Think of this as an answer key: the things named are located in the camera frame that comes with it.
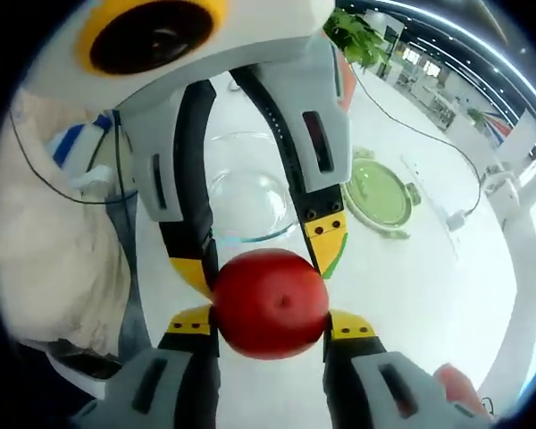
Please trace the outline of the person's right hand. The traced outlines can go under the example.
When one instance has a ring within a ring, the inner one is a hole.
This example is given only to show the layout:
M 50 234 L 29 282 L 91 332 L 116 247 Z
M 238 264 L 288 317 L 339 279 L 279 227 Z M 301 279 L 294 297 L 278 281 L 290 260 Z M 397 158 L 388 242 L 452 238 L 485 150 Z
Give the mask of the person's right hand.
M 449 402 L 458 402 L 476 414 L 491 418 L 471 380 L 457 368 L 444 364 L 433 373 L 433 377 L 444 386 Z

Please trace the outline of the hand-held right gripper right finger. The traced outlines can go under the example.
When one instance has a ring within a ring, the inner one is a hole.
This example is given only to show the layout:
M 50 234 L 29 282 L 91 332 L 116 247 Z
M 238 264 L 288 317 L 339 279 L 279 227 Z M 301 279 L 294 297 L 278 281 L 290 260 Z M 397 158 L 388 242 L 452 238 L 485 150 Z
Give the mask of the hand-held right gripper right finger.
M 364 318 L 329 312 L 323 390 L 334 428 L 490 428 L 403 354 L 387 351 Z

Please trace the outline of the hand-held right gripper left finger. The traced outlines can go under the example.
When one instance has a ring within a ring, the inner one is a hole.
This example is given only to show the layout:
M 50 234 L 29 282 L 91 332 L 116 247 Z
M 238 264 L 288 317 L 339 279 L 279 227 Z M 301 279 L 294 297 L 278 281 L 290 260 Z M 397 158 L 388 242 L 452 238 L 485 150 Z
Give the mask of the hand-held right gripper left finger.
M 124 365 L 71 419 L 73 428 L 214 428 L 218 328 L 211 306 L 175 315 L 155 348 Z

